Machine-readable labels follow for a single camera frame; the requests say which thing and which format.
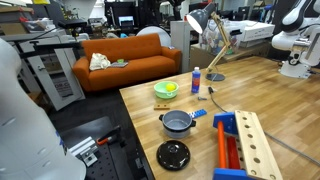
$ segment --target white robot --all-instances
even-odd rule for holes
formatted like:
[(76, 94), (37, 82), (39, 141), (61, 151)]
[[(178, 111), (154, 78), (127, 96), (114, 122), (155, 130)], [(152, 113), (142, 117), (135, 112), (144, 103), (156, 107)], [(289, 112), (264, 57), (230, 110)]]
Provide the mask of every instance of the white robot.
[(17, 51), (1, 38), (0, 47), (0, 179), (84, 179), (84, 163), (70, 154), (47, 114), (21, 88)]
[[(310, 68), (320, 62), (320, 19), (304, 17), (312, 1), (298, 0), (282, 19), (282, 32), (272, 39), (274, 48), (291, 51), (279, 70), (285, 76), (308, 78), (311, 75)], [(320, 0), (316, 0), (313, 9), (320, 14)]]

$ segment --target couch cushion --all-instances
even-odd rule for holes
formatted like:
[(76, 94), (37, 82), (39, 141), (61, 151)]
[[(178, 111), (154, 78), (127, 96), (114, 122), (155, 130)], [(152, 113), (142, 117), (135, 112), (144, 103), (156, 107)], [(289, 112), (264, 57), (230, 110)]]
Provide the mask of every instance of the couch cushion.
[(140, 59), (162, 53), (160, 38), (156, 33), (127, 38), (86, 40), (82, 41), (81, 45), (89, 61), (93, 53), (106, 55), (111, 62), (117, 59)]
[(164, 56), (131, 60), (124, 68), (108, 67), (92, 71), (89, 82), (92, 90), (129, 85), (139, 81), (164, 77), (175, 73), (175, 62)]

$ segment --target white cloth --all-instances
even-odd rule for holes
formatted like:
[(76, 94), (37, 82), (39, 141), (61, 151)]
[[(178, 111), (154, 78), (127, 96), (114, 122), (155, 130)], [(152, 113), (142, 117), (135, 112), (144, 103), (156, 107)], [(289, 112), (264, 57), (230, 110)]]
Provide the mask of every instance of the white cloth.
[(93, 53), (89, 69), (91, 71), (98, 69), (106, 69), (110, 65), (111, 63), (105, 55), (102, 55), (100, 53)]

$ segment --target black lid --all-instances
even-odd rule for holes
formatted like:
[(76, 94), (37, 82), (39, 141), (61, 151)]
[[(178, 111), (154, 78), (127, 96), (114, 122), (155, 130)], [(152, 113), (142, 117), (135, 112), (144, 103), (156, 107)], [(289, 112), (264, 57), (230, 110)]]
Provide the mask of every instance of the black lid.
[(183, 169), (189, 163), (190, 151), (182, 142), (170, 140), (159, 146), (157, 159), (163, 168), (177, 171)]

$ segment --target desk lamp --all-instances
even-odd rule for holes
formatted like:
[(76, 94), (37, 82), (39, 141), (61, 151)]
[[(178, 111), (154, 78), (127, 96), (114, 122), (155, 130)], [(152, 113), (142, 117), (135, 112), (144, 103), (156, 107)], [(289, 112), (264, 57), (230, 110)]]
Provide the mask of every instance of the desk lamp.
[(222, 36), (224, 46), (222, 47), (221, 51), (217, 54), (217, 56), (212, 60), (212, 62), (207, 67), (207, 75), (206, 78), (211, 81), (223, 81), (225, 79), (224, 75), (212, 73), (213, 67), (217, 64), (217, 62), (224, 56), (227, 50), (230, 48), (230, 41), (226, 35), (226, 31), (222, 25), (220, 17), (214, 12), (215, 4), (209, 3), (204, 9), (196, 9), (191, 11), (187, 15), (187, 21), (191, 25), (191, 27), (196, 30), (199, 34), (202, 34), (204, 29), (207, 27), (208, 18), (214, 20), (217, 24), (219, 32)]

